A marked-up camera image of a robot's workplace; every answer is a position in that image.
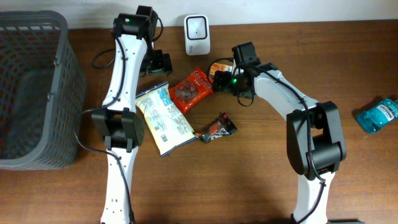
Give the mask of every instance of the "gray plastic bin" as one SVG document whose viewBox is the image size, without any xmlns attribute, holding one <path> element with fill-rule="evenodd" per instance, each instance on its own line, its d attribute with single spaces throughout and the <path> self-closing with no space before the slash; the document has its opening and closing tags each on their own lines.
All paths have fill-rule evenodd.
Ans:
<svg viewBox="0 0 398 224">
<path fill-rule="evenodd" d="M 86 78 L 67 37 L 57 12 L 0 12 L 0 169 L 74 162 Z"/>
</svg>

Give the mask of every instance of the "teal bottle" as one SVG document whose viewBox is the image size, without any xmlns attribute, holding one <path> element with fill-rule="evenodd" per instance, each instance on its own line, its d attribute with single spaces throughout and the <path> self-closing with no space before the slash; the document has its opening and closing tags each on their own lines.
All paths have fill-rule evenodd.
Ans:
<svg viewBox="0 0 398 224">
<path fill-rule="evenodd" d="M 378 132 L 398 118 L 398 100 L 382 100 L 377 106 L 356 116 L 362 128 L 370 134 Z"/>
</svg>

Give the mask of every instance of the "red snack package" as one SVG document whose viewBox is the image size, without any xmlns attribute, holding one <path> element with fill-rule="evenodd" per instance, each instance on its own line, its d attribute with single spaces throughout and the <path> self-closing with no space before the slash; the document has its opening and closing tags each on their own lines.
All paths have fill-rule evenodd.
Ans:
<svg viewBox="0 0 398 224">
<path fill-rule="evenodd" d="M 185 114 L 193 105 L 205 96 L 213 93 L 213 90 L 207 80 L 206 74 L 197 67 L 188 78 L 170 88 L 169 93 L 170 98 L 181 113 Z"/>
</svg>

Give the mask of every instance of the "wooden table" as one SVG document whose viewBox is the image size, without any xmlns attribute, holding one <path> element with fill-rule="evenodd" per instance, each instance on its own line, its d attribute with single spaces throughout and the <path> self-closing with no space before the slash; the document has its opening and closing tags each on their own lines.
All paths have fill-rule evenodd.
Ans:
<svg viewBox="0 0 398 224">
<path fill-rule="evenodd" d="M 330 220 L 398 223 L 398 122 L 366 134 L 352 111 L 398 94 L 398 21 L 315 22 L 211 27 L 211 54 L 187 56 L 182 27 L 167 27 L 156 47 L 170 53 L 169 77 L 145 77 L 138 91 L 168 80 L 177 84 L 196 66 L 205 70 L 235 45 L 253 41 L 263 62 L 278 65 L 299 90 L 340 110 L 348 155 L 332 182 Z M 71 30 L 70 42 L 87 75 L 85 108 L 101 104 L 112 67 L 95 70 L 91 59 L 114 47 L 108 30 Z M 275 223 L 295 208 L 297 175 L 286 155 L 285 121 L 256 97 L 242 107 L 236 97 L 213 94 L 186 118 L 200 129 L 226 111 L 238 132 L 210 144 L 199 141 L 161 158 L 147 130 L 134 164 L 132 204 L 139 224 Z M 103 148 L 89 118 L 81 135 Z M 64 170 L 0 171 L 0 223 L 99 223 L 107 162 L 80 151 Z"/>
</svg>

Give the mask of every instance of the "white wall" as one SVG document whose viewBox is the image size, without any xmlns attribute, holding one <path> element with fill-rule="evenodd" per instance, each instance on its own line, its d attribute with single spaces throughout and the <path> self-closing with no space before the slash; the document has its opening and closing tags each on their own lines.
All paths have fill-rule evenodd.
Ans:
<svg viewBox="0 0 398 224">
<path fill-rule="evenodd" d="M 69 28 L 110 28 L 140 4 L 152 6 L 165 26 L 182 26 L 187 14 L 205 14 L 211 25 L 398 19 L 398 0 L 1 0 L 0 11 L 49 9 Z"/>
</svg>

